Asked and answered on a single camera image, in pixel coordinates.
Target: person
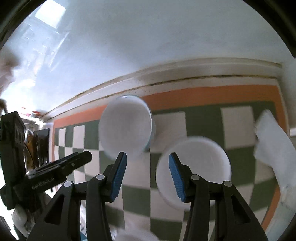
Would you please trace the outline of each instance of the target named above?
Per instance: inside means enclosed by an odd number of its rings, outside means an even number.
[[[14,81],[13,68],[19,66],[19,59],[8,48],[3,47],[0,52],[0,96],[7,87]],[[7,104],[4,99],[0,99],[0,115],[4,111],[7,114]]]

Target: white floor tile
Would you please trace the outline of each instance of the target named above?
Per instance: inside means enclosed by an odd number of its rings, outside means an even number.
[[[84,149],[85,125],[75,126],[73,130],[73,148]]]
[[[179,241],[183,241],[184,234],[185,234],[185,231],[186,231],[186,226],[187,226],[187,222],[183,222]]]
[[[177,139],[187,136],[185,112],[154,115],[156,125],[154,140],[150,152],[161,153]]]
[[[129,159],[122,184],[150,189],[150,153],[143,152],[135,159]]]
[[[150,232],[150,217],[123,211],[126,230],[143,229]]]
[[[264,217],[265,217],[265,214],[267,212],[267,209],[268,207],[264,207],[264,208],[261,208],[260,210],[257,210],[254,212],[256,218],[258,219],[259,223],[261,224]]]
[[[102,147],[101,141],[99,141],[99,150],[100,151],[103,151],[104,150],[104,148]]]
[[[221,108],[225,148],[253,146],[256,141],[253,110],[250,106]]]
[[[65,147],[65,156],[73,154],[73,148],[72,147]]]
[[[75,184],[85,182],[85,174],[83,172],[74,170],[73,173],[74,173]]]
[[[59,146],[65,146],[66,129],[59,129]]]
[[[115,227],[115,226],[113,226],[111,224],[109,224],[109,229],[110,229],[112,240],[115,240],[118,233],[125,232],[124,229],[121,229],[119,227]]]
[[[85,164],[84,171],[86,174],[94,177],[100,174],[100,163],[99,163],[99,150],[84,149],[84,151],[89,151],[92,154],[91,162]]]
[[[184,211],[170,207],[161,197],[158,190],[150,191],[150,216],[155,219],[183,221]]]
[[[123,199],[122,199],[122,189],[120,188],[119,190],[119,194],[118,197],[115,198],[114,202],[110,203],[110,202],[106,202],[106,205],[119,209],[119,210],[123,210]]]
[[[255,184],[274,178],[274,171],[271,167],[256,160]]]
[[[59,146],[54,146],[54,160],[59,159]]]
[[[209,224],[209,236],[208,236],[208,240],[210,240],[211,236],[212,236],[212,233],[213,233],[213,230],[214,230],[214,227],[215,227],[215,221],[210,221],[210,224]]]
[[[239,191],[239,193],[242,195],[244,200],[247,202],[247,204],[250,204],[254,184],[250,183],[250,184],[238,186],[236,188]]]

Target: blue gripper pad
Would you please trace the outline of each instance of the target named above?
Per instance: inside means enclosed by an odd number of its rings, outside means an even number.
[[[168,158],[168,166],[170,168],[170,173],[174,181],[177,195],[179,198],[181,198],[181,201],[184,202],[186,199],[184,181],[181,177],[180,171],[172,154],[170,154]]]
[[[119,190],[122,184],[124,172],[126,171],[126,164],[127,164],[127,157],[126,154],[124,153],[120,163],[118,165],[118,168],[116,170],[116,173],[114,175],[112,185],[111,185],[111,193],[110,193],[110,198],[114,202],[115,198],[118,197]]]

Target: white plastic cup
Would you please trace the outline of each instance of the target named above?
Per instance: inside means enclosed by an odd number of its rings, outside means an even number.
[[[182,203],[178,197],[168,165],[168,158],[176,152],[180,162],[189,166],[208,182],[230,181],[231,166],[225,151],[216,142],[206,137],[188,137],[170,146],[160,157],[156,168],[156,184],[167,203],[178,210],[189,210],[190,203]]]
[[[128,158],[148,149],[155,126],[148,105],[139,97],[126,95],[110,102],[99,122],[99,141],[104,152],[116,159],[119,152]]]

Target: white cloth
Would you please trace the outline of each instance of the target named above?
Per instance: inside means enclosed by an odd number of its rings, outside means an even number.
[[[259,117],[255,132],[254,156],[273,168],[281,193],[296,186],[296,150],[269,110]]]

